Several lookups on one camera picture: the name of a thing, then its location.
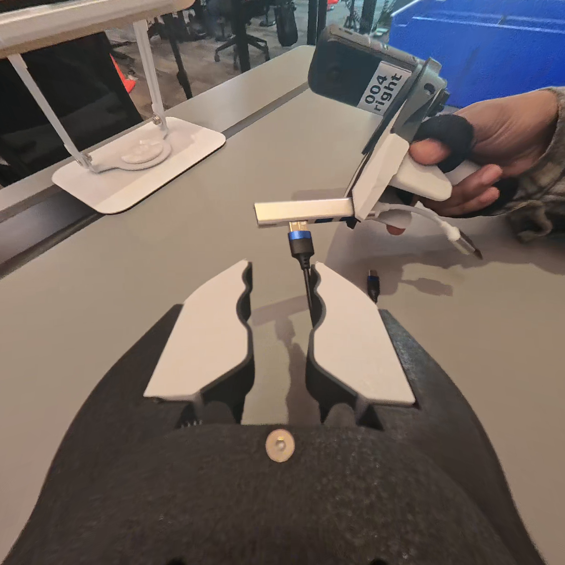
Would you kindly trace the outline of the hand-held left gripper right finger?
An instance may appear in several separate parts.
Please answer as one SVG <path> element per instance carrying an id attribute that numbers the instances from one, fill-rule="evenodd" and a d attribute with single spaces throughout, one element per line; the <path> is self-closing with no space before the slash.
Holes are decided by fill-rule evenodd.
<path id="1" fill-rule="evenodd" d="M 322 262 L 311 267 L 313 328 L 306 388 L 324 421 L 336 405 L 357 423 L 374 420 L 370 407 L 416 407 L 416 398 L 374 301 Z"/>

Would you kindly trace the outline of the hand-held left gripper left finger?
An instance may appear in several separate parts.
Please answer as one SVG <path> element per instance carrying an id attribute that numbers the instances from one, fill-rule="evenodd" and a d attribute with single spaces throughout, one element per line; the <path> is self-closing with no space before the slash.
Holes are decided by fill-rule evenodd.
<path id="1" fill-rule="evenodd" d="M 236 262 L 183 301 L 144 398 L 206 407 L 222 403 L 241 424 L 255 380 L 252 263 Z"/>

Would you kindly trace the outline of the silver usb hub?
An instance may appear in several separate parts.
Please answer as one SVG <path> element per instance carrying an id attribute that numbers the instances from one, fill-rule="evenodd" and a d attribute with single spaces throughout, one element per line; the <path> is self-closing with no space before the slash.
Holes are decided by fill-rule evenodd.
<path id="1" fill-rule="evenodd" d="M 254 211 L 259 228 L 288 226 L 290 231 L 306 230 L 309 224 L 345 223 L 345 218 L 348 216 L 357 218 L 350 198 L 258 202 L 254 204 Z M 427 208 L 403 203 L 378 202 L 365 219 L 358 219 L 358 223 L 380 222 L 405 230 L 410 225 L 412 215 L 419 215 L 433 222 L 459 252 L 483 259 L 481 251 L 462 230 Z"/>

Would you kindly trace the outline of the person's right hand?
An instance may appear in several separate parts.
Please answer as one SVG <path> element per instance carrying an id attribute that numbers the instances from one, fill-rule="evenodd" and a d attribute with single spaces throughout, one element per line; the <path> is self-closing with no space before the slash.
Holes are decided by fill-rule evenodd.
<path id="1" fill-rule="evenodd" d="M 504 208 L 517 195 L 519 176 L 537 163 L 551 142 L 557 113 L 556 96 L 547 88 L 456 111 L 473 127 L 470 160 L 480 168 L 456 184 L 446 201 L 420 202 L 443 217 L 506 215 Z"/>

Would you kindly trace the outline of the black office chair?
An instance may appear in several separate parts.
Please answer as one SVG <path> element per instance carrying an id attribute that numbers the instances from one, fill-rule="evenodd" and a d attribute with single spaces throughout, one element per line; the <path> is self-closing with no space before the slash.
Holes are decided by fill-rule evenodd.
<path id="1" fill-rule="evenodd" d="M 265 58 L 270 60 L 270 51 L 265 39 L 250 35 L 247 26 L 253 18 L 260 18 L 268 13 L 270 1 L 209 1 L 208 12 L 215 17 L 216 23 L 223 19 L 230 24 L 231 36 L 215 49 L 214 61 L 220 62 L 220 52 L 233 47 L 233 67 L 245 72 L 250 70 L 249 46 L 255 47 Z"/>

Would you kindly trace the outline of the blue plastic storage bin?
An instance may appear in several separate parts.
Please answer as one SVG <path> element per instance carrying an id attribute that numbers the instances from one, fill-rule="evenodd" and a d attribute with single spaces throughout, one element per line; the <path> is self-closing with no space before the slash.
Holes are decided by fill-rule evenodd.
<path id="1" fill-rule="evenodd" d="M 455 108 L 564 86 L 564 1 L 412 1 L 389 43 L 438 61 Z"/>

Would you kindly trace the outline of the orange floor cone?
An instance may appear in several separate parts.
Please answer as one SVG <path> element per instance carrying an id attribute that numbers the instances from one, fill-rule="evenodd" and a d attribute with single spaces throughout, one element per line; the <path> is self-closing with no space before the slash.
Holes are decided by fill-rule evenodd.
<path id="1" fill-rule="evenodd" d="M 131 94 L 137 84 L 137 80 L 135 78 L 124 75 L 115 58 L 112 55 L 110 55 L 110 57 L 112 63 L 114 64 L 115 70 L 124 86 L 124 89 L 128 94 Z"/>

